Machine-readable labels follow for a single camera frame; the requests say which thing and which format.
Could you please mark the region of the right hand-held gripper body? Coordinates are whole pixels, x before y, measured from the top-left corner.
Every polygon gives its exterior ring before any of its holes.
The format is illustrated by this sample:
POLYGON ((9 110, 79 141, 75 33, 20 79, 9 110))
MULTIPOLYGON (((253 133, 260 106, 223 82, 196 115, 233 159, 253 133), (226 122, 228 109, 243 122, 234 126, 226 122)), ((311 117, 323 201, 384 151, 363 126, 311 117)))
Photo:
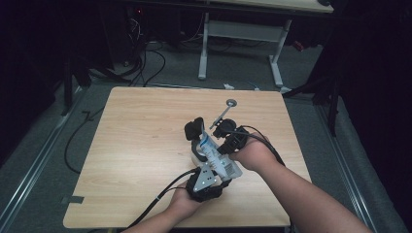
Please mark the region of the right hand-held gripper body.
POLYGON ((224 115, 230 108, 231 107, 226 107, 226 109, 215 119, 210 128, 214 129, 213 135, 217 139, 224 138, 223 144, 228 145, 231 149, 231 153, 234 153, 246 145, 249 132, 242 126, 237 126, 234 120, 224 118, 224 115))

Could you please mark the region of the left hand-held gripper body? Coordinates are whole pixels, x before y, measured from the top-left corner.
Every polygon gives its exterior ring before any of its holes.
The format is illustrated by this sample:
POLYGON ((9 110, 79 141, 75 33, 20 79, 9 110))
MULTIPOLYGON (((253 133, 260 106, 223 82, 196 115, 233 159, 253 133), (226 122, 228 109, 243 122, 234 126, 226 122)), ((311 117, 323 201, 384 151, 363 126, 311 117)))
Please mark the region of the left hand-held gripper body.
POLYGON ((217 178, 208 163, 195 169, 189 177, 186 190, 190 198, 199 203, 219 198, 223 194, 223 187, 216 185, 217 178))

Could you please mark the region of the white and blue milk carton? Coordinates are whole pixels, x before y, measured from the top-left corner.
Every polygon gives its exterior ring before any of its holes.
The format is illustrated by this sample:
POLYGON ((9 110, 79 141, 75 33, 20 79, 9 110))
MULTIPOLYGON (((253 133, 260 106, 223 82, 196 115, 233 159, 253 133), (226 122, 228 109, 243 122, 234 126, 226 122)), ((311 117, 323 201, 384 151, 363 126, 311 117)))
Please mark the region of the white and blue milk carton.
POLYGON ((238 165, 227 154, 218 152, 218 145, 203 131, 199 146, 208 159, 210 167, 218 174, 221 180, 237 179, 243 175, 238 165))

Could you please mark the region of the clear jar with black lid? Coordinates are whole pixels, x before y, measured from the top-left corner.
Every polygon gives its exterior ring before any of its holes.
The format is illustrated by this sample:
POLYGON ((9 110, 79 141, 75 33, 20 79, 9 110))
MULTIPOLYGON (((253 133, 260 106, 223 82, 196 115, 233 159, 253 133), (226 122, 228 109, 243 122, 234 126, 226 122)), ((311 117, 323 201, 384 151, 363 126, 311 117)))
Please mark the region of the clear jar with black lid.
POLYGON ((202 117, 196 118, 185 125, 185 135, 190 141, 191 161, 197 167, 210 166, 206 156, 206 147, 210 141, 209 134, 205 131, 204 120, 202 117))

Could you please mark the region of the person's right hand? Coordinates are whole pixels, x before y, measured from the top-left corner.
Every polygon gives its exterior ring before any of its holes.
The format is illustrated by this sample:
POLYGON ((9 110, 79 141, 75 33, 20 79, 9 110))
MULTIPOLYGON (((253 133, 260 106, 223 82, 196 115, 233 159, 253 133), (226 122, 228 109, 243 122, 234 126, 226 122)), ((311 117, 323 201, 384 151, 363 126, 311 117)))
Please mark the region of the person's right hand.
POLYGON ((279 162, 264 141, 264 137, 253 133, 248 137, 246 145, 241 150, 232 153, 229 158, 238 161, 247 170, 259 174, 264 169, 277 166, 279 162))

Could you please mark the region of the person's left hand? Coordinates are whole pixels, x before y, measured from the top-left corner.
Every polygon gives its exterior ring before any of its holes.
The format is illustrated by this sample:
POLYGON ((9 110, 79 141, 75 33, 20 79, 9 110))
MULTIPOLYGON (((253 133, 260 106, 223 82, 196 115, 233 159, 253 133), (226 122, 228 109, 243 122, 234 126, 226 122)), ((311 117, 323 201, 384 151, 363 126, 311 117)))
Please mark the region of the person's left hand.
POLYGON ((176 187, 166 213, 175 219, 183 220, 193 216, 201 207, 202 203, 193 200, 186 190, 187 183, 181 183, 176 187))

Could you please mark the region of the black metal stand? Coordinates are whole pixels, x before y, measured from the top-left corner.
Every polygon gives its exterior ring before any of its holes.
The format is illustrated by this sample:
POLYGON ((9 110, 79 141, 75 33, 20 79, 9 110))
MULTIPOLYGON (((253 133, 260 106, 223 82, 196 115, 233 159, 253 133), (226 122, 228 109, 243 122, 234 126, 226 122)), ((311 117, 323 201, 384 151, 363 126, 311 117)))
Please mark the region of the black metal stand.
POLYGON ((337 107, 340 83, 341 78, 338 75, 324 76, 283 93, 283 97, 290 98, 299 93, 313 92, 314 96, 312 97, 312 103, 314 105, 328 104, 326 128, 329 133, 335 137, 335 122, 338 114, 337 107))
POLYGON ((64 109, 62 114, 66 116, 73 106, 73 80, 76 80, 80 87, 89 88, 91 79, 84 62, 77 56, 68 57, 63 66, 63 93, 64 109))

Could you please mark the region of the grey tape strip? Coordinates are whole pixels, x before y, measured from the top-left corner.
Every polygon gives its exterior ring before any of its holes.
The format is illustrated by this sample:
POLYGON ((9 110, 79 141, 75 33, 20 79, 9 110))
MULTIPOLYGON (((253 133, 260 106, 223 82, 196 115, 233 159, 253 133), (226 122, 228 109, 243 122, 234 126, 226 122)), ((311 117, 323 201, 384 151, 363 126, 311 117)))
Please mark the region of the grey tape strip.
POLYGON ((61 199, 61 203, 63 205, 68 205, 70 203, 74 203, 74 204, 82 204, 84 201, 84 197, 82 196, 64 196, 61 199))

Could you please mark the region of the white metal desk frame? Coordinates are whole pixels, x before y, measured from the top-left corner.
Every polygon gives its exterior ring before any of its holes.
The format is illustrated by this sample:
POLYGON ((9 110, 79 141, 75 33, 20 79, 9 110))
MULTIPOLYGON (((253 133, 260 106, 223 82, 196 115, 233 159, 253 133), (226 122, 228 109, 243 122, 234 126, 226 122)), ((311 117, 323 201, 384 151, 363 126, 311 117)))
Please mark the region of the white metal desk frame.
POLYGON ((274 53, 268 56, 274 83, 282 93, 291 91, 290 88, 284 86, 278 65, 278 60, 291 25, 291 19, 287 19, 281 26, 211 20, 209 19, 209 14, 206 13, 203 22, 202 51, 200 53, 198 78, 200 80, 207 78, 208 40, 210 37, 268 42, 277 45, 274 53))

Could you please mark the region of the metal floor rail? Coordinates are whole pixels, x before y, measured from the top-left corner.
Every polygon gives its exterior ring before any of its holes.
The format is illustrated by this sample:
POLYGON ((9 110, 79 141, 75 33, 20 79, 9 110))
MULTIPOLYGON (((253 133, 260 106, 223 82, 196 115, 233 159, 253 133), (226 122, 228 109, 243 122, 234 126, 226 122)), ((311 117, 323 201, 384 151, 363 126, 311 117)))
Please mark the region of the metal floor rail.
POLYGON ((37 182, 47 162, 49 161, 54 144, 57 141, 58 137, 60 136, 69 117, 71 116, 73 109, 78 106, 79 102, 84 97, 85 93, 86 93, 85 88, 77 87, 74 92, 73 105, 71 107, 67 107, 65 109, 64 114, 59 116, 59 119, 56 122, 55 127, 52 129, 47 140, 43 143, 32 165, 29 167, 29 170, 27 171, 27 173, 25 174, 25 176, 19 183, 8 205, 6 206, 6 208, 0 215, 0 231, 1 232, 6 232, 7 229, 10 227, 10 225, 13 223, 20 208, 22 207, 27 196, 29 195, 31 189, 37 182))
POLYGON ((363 195, 361 194, 358 184, 356 183, 354 176, 350 170, 350 167, 344 157, 343 150, 341 149, 337 138, 332 135, 328 128, 326 110, 322 106, 315 106, 315 110, 323 124, 323 129, 326 132, 328 140, 333 148, 338 171, 348 192, 356 215, 361 219, 361 221, 366 226, 368 226, 372 231, 375 231, 375 223, 371 218, 370 212, 366 206, 363 195))

